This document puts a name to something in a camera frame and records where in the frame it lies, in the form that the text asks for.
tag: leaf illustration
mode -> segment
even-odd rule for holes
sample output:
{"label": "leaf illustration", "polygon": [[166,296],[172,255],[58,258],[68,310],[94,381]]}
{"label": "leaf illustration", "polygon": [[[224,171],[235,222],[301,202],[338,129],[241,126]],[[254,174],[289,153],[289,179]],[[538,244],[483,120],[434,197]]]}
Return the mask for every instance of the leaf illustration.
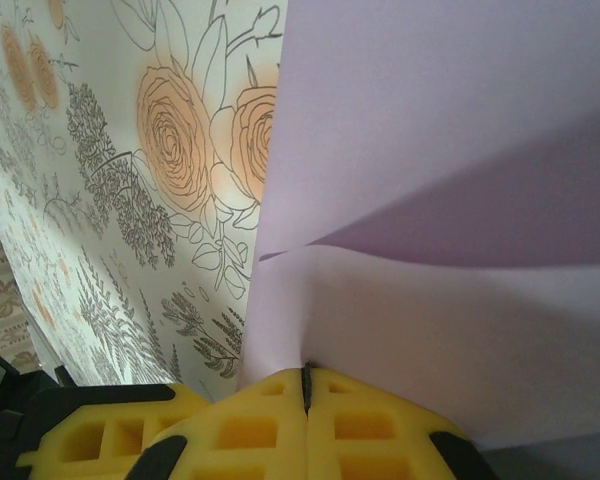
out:
{"label": "leaf illustration", "polygon": [[169,223],[176,235],[187,238],[189,236],[189,228],[191,227],[191,219],[182,213],[176,213],[169,217]]}
{"label": "leaf illustration", "polygon": [[207,294],[207,292],[204,290],[204,288],[199,287],[198,291],[200,292],[200,295],[202,295],[202,298],[205,299],[206,302],[209,301],[209,295]]}
{"label": "leaf illustration", "polygon": [[78,42],[80,41],[80,37],[78,36],[78,32],[76,30],[76,27],[73,25],[73,22],[71,21],[70,18],[66,18],[65,19],[65,25],[67,26],[67,30],[69,30],[69,33],[71,34],[71,36],[77,40]]}
{"label": "leaf illustration", "polygon": [[253,207],[242,211],[238,218],[236,218],[236,220],[233,222],[233,226],[243,230],[253,230],[258,226],[259,218],[260,204],[256,203],[253,205]]}
{"label": "leaf illustration", "polygon": [[249,254],[249,247],[246,243],[240,242],[238,244],[238,252],[240,252],[240,259],[243,263],[247,261],[247,256]]}
{"label": "leaf illustration", "polygon": [[247,74],[249,75],[249,84],[251,85],[251,88],[258,88],[258,78],[256,77],[253,65],[251,65],[251,60],[249,60],[249,55],[247,55]]}
{"label": "leaf illustration", "polygon": [[262,9],[258,12],[255,20],[253,21],[253,36],[256,41],[263,40],[267,37],[277,38],[280,34],[274,34],[273,30],[278,26],[280,20],[280,8],[274,5],[271,8],[266,9],[264,12]]}
{"label": "leaf illustration", "polygon": [[155,45],[155,23],[142,13],[143,8],[139,5],[136,10],[125,0],[111,0],[113,12],[118,23],[125,31],[129,39],[144,51],[149,51]]}
{"label": "leaf illustration", "polygon": [[224,269],[224,280],[231,295],[236,300],[240,300],[246,290],[242,277],[238,274],[233,265]]}
{"label": "leaf illustration", "polygon": [[204,228],[200,222],[193,222],[189,227],[189,243],[200,243],[204,238]]}
{"label": "leaf illustration", "polygon": [[144,152],[140,149],[136,150],[133,152],[131,159],[133,161],[133,165],[136,167],[136,170],[138,170],[138,173],[142,177],[145,186],[154,192],[157,192],[158,187],[153,179],[153,175],[151,175],[151,170],[149,170],[149,165],[147,164],[147,159],[144,155]]}
{"label": "leaf illustration", "polygon": [[193,254],[193,264],[205,270],[215,270],[220,265],[220,252],[212,243],[203,243]]}
{"label": "leaf illustration", "polygon": [[189,42],[180,12],[171,0],[160,0],[156,18],[156,55],[163,67],[175,58],[183,68],[189,61]]}
{"label": "leaf illustration", "polygon": [[204,228],[211,234],[212,237],[215,237],[216,231],[218,230],[218,214],[216,212],[216,206],[213,198],[209,198],[207,203],[204,204],[201,217]]}
{"label": "leaf illustration", "polygon": [[231,210],[224,203],[222,203],[222,201],[219,198],[216,197],[214,203],[216,205],[216,214],[220,223],[226,222],[233,216],[233,210]]}
{"label": "leaf illustration", "polygon": [[222,239],[222,246],[224,247],[224,251],[227,253],[231,261],[238,265],[239,267],[244,266],[244,262],[242,261],[242,257],[240,256],[240,250],[238,250],[238,246],[231,240],[229,237],[224,237]]}
{"label": "leaf illustration", "polygon": [[224,15],[209,25],[191,67],[191,79],[202,87],[202,102],[212,115],[222,107],[227,83],[227,22]]}
{"label": "leaf illustration", "polygon": [[[225,112],[227,110],[231,112],[230,121],[232,122],[233,110],[231,108],[223,108],[222,110],[220,110],[220,112]],[[220,116],[220,112],[218,112],[214,119]],[[224,149],[227,148],[227,146],[230,148],[230,142],[226,142],[227,133],[224,133],[223,135],[223,138],[225,139],[223,141],[224,146],[220,146],[220,148]],[[225,158],[227,159],[227,161],[230,161],[230,153],[228,153],[228,155],[229,156]],[[253,198],[245,195],[244,192],[238,187],[239,184],[240,179],[235,173],[229,170],[229,168],[227,168],[227,165],[225,165],[224,163],[216,163],[211,169],[211,186],[213,188],[213,193],[216,195],[217,203],[222,203],[222,205],[229,210],[245,210],[247,208],[252,207],[254,204]]]}

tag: square hole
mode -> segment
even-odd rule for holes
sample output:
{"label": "square hole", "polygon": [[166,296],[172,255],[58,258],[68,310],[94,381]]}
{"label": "square hole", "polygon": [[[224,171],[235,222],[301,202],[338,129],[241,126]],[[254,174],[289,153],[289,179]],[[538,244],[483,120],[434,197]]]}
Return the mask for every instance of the square hole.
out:
{"label": "square hole", "polygon": [[214,468],[196,470],[193,480],[264,480],[264,467]]}
{"label": "square hole", "polygon": [[275,448],[278,422],[267,417],[232,418],[220,427],[216,448]]}
{"label": "square hole", "polygon": [[335,418],[336,440],[383,440],[395,438],[391,417],[382,412],[340,413]]}
{"label": "square hole", "polygon": [[350,456],[340,458],[341,480],[410,480],[407,462],[392,457]]}
{"label": "square hole", "polygon": [[166,430],[169,427],[173,427],[176,423],[181,422],[185,418],[186,417],[167,417],[167,418],[159,419],[158,425],[159,425],[160,431]]}
{"label": "square hole", "polygon": [[276,383],[269,385],[262,390],[262,395],[270,397],[273,395],[282,395],[284,393],[284,385]]}
{"label": "square hole", "polygon": [[119,420],[112,423],[113,442],[111,454],[114,457],[140,455],[142,453],[142,430],[144,422],[140,419]]}
{"label": "square hole", "polygon": [[339,383],[329,383],[329,391],[331,393],[351,393],[351,389],[347,388]]}
{"label": "square hole", "polygon": [[74,429],[62,442],[60,461],[79,462],[100,457],[104,423],[87,423]]}

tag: gray surface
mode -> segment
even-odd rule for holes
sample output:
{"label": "gray surface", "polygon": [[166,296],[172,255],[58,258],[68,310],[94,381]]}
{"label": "gray surface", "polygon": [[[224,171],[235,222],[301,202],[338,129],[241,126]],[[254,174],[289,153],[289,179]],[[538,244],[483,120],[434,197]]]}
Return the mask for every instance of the gray surface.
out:
{"label": "gray surface", "polygon": [[501,480],[600,479],[600,434],[484,453]]}

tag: black plastic piece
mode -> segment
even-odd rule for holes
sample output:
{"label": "black plastic piece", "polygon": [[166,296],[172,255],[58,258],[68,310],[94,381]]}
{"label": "black plastic piece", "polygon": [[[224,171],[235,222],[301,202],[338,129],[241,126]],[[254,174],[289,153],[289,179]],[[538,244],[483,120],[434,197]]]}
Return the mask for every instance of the black plastic piece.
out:
{"label": "black plastic piece", "polygon": [[1,356],[0,367],[5,371],[0,383],[0,411],[12,410],[22,413],[33,395],[58,387],[58,384],[44,372],[20,374]]}
{"label": "black plastic piece", "polygon": [[67,367],[64,365],[60,365],[53,370],[53,373],[56,374],[56,378],[58,379],[58,383],[63,387],[77,387],[76,382],[73,381],[71,375],[69,375],[69,371]]}
{"label": "black plastic piece", "polygon": [[302,382],[302,399],[304,400],[304,413],[308,414],[311,408],[311,363],[307,362],[300,369],[300,381]]}
{"label": "black plastic piece", "polygon": [[150,446],[136,461],[126,480],[169,480],[180,455],[187,446],[187,438],[172,435]]}
{"label": "black plastic piece", "polygon": [[18,435],[22,414],[4,410],[0,412],[0,442],[14,440]]}
{"label": "black plastic piece", "polygon": [[37,450],[40,439],[83,405],[168,401],[175,397],[167,385],[123,385],[74,387],[44,390],[28,402],[20,422],[9,418],[10,429],[17,423],[17,434],[0,432],[0,478],[28,479],[31,467],[15,468],[24,452]]}
{"label": "black plastic piece", "polygon": [[449,432],[434,432],[429,438],[457,480],[498,480],[470,441]]}

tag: yellow foam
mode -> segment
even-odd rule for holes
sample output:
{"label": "yellow foam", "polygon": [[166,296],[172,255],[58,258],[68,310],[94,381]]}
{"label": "yellow foam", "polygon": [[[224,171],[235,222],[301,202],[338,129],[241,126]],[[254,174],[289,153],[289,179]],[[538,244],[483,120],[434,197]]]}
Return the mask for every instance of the yellow foam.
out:
{"label": "yellow foam", "polygon": [[305,480],[300,370],[284,370],[162,432],[187,438],[172,479]]}
{"label": "yellow foam", "polygon": [[312,372],[307,427],[311,480],[454,480],[429,434],[466,438],[435,413],[350,377]]}
{"label": "yellow foam", "polygon": [[209,405],[183,385],[170,388],[176,395],[167,401],[78,408],[42,437],[37,451],[21,455],[17,466],[32,466],[31,480],[123,479],[161,431]]}

